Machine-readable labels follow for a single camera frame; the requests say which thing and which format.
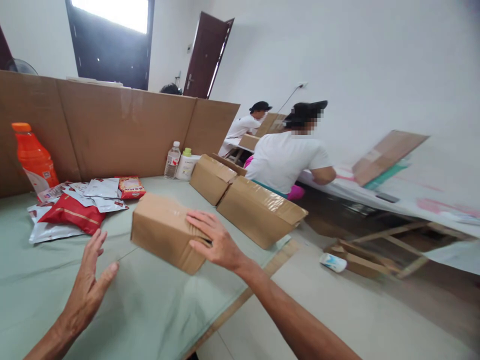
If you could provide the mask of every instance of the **fan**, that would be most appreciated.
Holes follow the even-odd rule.
[[[22,73],[22,74],[31,74],[31,75],[39,74],[28,62],[20,59],[15,59],[15,58],[10,59],[6,63],[6,70],[13,71],[15,73]]]

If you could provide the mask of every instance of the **door handle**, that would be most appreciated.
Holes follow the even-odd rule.
[[[194,80],[192,79],[192,74],[188,76],[188,82],[186,84],[186,89],[188,90],[190,88],[190,82],[193,82]]]

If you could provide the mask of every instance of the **white wall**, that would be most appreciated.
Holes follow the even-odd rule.
[[[318,136],[353,163],[390,130],[431,135],[411,180],[480,202],[480,15],[475,0],[216,0],[235,17],[211,99],[328,100]]]
[[[2,0],[0,25],[12,56],[39,75],[79,75],[65,0]]]
[[[183,89],[192,54],[187,48],[194,42],[200,12],[209,5],[210,0],[155,0],[149,91],[174,83],[180,71]]]

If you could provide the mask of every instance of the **pink pants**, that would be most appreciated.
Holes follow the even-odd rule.
[[[250,163],[252,162],[252,160],[254,159],[254,156],[250,156],[246,161],[245,161],[245,166],[244,168],[247,168],[248,165],[250,165]],[[287,195],[287,200],[300,200],[301,198],[303,198],[305,195],[305,190],[298,186],[298,185],[293,185],[290,189],[290,193]]]

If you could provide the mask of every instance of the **plastic bottle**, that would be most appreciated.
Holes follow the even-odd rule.
[[[59,180],[49,152],[40,144],[26,122],[11,124],[18,142],[18,160],[37,194],[57,186]]]
[[[167,179],[175,179],[175,173],[177,172],[177,167],[179,166],[180,161],[180,142],[174,141],[173,147],[168,152],[168,157],[166,158],[165,165],[165,177]]]
[[[186,147],[180,156],[180,162],[176,170],[175,177],[179,180],[190,181],[195,164],[200,159],[200,155],[192,155],[192,149]]]
[[[399,162],[397,162],[395,165],[390,167],[387,171],[385,171],[383,174],[377,176],[374,178],[372,181],[366,183],[363,187],[368,190],[375,190],[378,188],[380,185],[382,185],[384,182],[386,182],[388,179],[391,177],[394,177],[396,174],[401,172],[403,169],[408,168],[412,163],[410,162],[410,154],[402,158]]]

